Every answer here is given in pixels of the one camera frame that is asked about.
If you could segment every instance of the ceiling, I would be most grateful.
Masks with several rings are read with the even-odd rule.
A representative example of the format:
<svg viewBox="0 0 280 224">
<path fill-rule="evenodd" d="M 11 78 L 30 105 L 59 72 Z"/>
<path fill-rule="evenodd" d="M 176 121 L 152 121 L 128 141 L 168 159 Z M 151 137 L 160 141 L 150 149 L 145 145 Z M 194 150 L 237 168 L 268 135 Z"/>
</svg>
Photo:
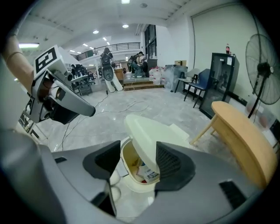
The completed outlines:
<svg viewBox="0 0 280 224">
<path fill-rule="evenodd" d="M 224 1 L 227 0 L 130 0 L 129 4 L 121 4 L 121 0 L 39 0 L 18 38 L 20 42 L 40 43 L 36 49 L 24 50 L 32 61 L 55 44 L 70 50 L 103 36 L 139 34 L 138 24 L 168 26 L 187 11 L 194 13 L 209 7 L 209 3 Z M 123 24 L 129 24 L 129 28 L 122 28 Z M 95 29 L 99 30 L 96 35 L 92 33 Z"/>
</svg>

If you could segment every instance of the gray tile floor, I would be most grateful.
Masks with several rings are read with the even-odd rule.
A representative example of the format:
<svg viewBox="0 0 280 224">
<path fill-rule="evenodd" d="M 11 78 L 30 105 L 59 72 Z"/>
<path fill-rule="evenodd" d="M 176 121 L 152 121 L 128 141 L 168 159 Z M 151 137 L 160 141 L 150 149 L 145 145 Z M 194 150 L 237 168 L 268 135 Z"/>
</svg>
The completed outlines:
<svg viewBox="0 0 280 224">
<path fill-rule="evenodd" d="M 199 111 L 199 105 L 193 108 L 192 96 L 183 101 L 182 93 L 171 93 L 163 88 L 116 91 L 109 93 L 107 98 L 103 90 L 83 96 L 83 98 L 90 104 L 97 105 L 96 114 L 93 117 L 78 116 L 70 123 L 63 142 L 64 150 L 124 139 L 128 136 L 124 127 L 124 118 L 130 113 L 154 119 L 166 125 L 174 123 L 187 132 L 190 139 L 194 138 L 210 121 Z M 49 137 L 44 143 L 50 150 L 61 151 L 62 138 L 68 125 L 49 119 L 39 123 L 38 126 Z M 196 149 L 220 157 L 238 168 L 225 144 L 218 136 L 210 135 L 210 132 L 211 130 L 199 139 Z M 120 188 L 122 197 L 115 206 L 117 216 L 123 221 L 132 221 L 133 217 L 137 217 L 149 206 L 151 193 L 132 192 L 122 180 L 117 187 Z"/>
</svg>

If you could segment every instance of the wooden table leg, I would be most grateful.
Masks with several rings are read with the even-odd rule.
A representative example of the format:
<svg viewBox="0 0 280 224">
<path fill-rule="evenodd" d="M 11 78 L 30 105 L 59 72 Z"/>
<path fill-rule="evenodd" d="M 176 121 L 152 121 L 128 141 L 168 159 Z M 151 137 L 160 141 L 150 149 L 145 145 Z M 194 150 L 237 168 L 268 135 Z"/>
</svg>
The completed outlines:
<svg viewBox="0 0 280 224">
<path fill-rule="evenodd" d="M 203 129 L 203 131 L 202 132 L 200 132 L 199 133 L 199 135 L 198 136 L 196 136 L 193 140 L 191 140 L 189 143 L 191 144 L 191 145 L 193 145 L 211 126 L 212 126 L 212 124 L 214 123 L 214 121 L 217 119 L 217 116 L 215 115 L 212 119 L 211 119 L 211 121 L 210 121 L 210 123 Z"/>
</svg>

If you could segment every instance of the black chair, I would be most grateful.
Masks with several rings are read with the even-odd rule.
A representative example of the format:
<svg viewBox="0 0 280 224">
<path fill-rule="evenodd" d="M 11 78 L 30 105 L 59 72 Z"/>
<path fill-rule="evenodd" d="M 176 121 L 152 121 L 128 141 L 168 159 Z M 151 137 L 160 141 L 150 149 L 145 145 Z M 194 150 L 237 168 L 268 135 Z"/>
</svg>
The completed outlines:
<svg viewBox="0 0 280 224">
<path fill-rule="evenodd" d="M 199 99 L 199 97 L 200 97 L 201 92 L 202 92 L 202 91 L 205 91 L 205 90 L 207 89 L 207 84 L 208 84 L 209 76 L 210 76 L 210 69 L 205 69 L 205 70 L 203 70 L 201 73 L 198 74 L 199 83 L 189 83 L 189 88 L 188 88 L 187 93 L 186 93 L 186 95 L 185 95 L 184 101 L 186 100 L 187 95 L 188 95 L 188 93 L 189 93 L 189 89 L 190 89 L 191 87 L 194 87 L 194 88 L 195 88 L 193 99 L 194 99 L 195 96 L 196 96 L 196 91 L 197 91 L 197 89 L 200 90 L 200 92 L 199 92 L 199 94 L 198 94 L 198 97 L 197 97 L 197 99 L 196 99 L 196 102 L 195 102 L 193 108 L 196 106 L 196 103 L 198 102 L 198 99 Z"/>
</svg>

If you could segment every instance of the stairs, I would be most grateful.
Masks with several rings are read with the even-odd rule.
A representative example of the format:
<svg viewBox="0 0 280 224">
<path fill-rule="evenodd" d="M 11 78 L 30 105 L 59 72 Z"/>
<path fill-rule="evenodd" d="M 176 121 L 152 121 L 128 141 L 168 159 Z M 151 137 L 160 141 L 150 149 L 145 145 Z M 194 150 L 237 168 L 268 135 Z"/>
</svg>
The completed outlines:
<svg viewBox="0 0 280 224">
<path fill-rule="evenodd" d="M 129 82 L 124 83 L 124 91 L 133 91 L 138 89 L 154 89 L 154 88 L 163 88 L 164 85 L 154 85 L 153 81 L 140 81 L 140 82 Z"/>
</svg>

